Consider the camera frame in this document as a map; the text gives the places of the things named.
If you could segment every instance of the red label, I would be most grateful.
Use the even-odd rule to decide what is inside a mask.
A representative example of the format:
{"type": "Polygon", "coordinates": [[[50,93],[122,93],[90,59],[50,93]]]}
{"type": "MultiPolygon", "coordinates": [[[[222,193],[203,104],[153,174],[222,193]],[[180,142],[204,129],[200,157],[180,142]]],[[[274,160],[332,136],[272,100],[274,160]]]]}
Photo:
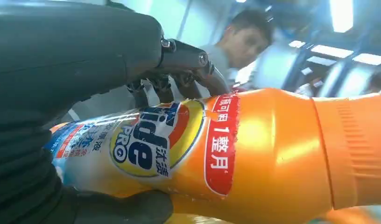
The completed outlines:
{"type": "Polygon", "coordinates": [[[232,187],[237,135],[239,98],[235,94],[219,96],[212,111],[218,114],[207,130],[205,181],[217,194],[227,195],[232,187]]]}
{"type": "Polygon", "coordinates": [[[69,144],[69,142],[71,141],[71,139],[74,137],[74,135],[83,127],[83,125],[79,125],[78,127],[76,127],[69,135],[68,137],[64,140],[63,144],[61,145],[60,149],[58,150],[57,152],[57,155],[56,155],[56,159],[59,159],[63,156],[64,152],[65,152],[65,148],[67,147],[67,145],[69,144]]]}

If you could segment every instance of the finger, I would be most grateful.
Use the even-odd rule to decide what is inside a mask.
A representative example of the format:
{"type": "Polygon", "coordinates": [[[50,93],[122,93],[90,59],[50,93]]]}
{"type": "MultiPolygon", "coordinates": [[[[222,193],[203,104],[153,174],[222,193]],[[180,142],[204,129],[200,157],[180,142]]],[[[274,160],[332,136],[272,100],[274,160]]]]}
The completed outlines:
{"type": "Polygon", "coordinates": [[[98,193],[78,195],[74,224],[163,224],[173,211],[169,195],[146,191],[118,199],[98,193]]]}

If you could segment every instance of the tide logo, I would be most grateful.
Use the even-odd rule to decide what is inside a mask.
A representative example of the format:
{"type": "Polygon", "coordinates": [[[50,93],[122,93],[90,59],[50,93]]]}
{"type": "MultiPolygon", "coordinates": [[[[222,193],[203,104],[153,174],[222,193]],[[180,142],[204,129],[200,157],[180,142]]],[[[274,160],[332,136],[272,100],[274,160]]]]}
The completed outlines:
{"type": "Polygon", "coordinates": [[[144,109],[136,121],[123,121],[114,131],[110,142],[113,163],[134,177],[170,178],[171,169],[198,139],[203,114],[204,105],[195,100],[144,109]]]}

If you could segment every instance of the plastic bottle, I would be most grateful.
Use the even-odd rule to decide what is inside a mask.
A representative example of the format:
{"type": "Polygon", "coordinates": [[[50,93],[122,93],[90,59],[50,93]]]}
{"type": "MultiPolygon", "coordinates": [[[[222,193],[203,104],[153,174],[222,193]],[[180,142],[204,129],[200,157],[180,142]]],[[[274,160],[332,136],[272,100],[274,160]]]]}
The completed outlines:
{"type": "Polygon", "coordinates": [[[381,95],[275,89],[72,122],[46,148],[65,184],[115,196],[172,194],[175,213],[299,224],[381,204],[381,95]]]}

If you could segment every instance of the ceiling light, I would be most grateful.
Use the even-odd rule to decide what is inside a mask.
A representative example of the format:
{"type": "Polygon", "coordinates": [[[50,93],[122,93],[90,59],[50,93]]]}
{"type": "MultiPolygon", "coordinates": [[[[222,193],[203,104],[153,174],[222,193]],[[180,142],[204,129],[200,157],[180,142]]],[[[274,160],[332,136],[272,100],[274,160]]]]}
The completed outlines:
{"type": "Polygon", "coordinates": [[[344,33],[353,27],[353,0],[330,0],[332,26],[344,33]]]}
{"type": "Polygon", "coordinates": [[[308,68],[303,69],[301,72],[302,72],[302,74],[304,74],[304,75],[306,76],[306,75],[312,73],[313,70],[311,70],[311,69],[308,67],[308,68]]]}
{"type": "Polygon", "coordinates": [[[302,42],[302,41],[293,41],[293,42],[289,43],[288,45],[290,47],[293,47],[293,48],[300,48],[304,44],[305,44],[305,42],[302,42]]]}
{"type": "Polygon", "coordinates": [[[310,57],[310,58],[307,59],[307,61],[308,62],[313,62],[313,63],[316,63],[316,64],[325,65],[325,66],[331,66],[331,65],[336,63],[335,60],[326,59],[326,58],[317,57],[317,56],[310,57]]]}
{"type": "Polygon", "coordinates": [[[331,55],[334,57],[345,58],[353,53],[352,50],[345,50],[340,48],[333,48],[324,45],[317,45],[311,49],[313,52],[317,52],[324,55],[331,55]]]}
{"type": "Polygon", "coordinates": [[[355,58],[353,58],[356,62],[362,62],[371,65],[379,65],[381,64],[381,56],[379,55],[371,55],[371,54],[359,54],[355,58]]]}

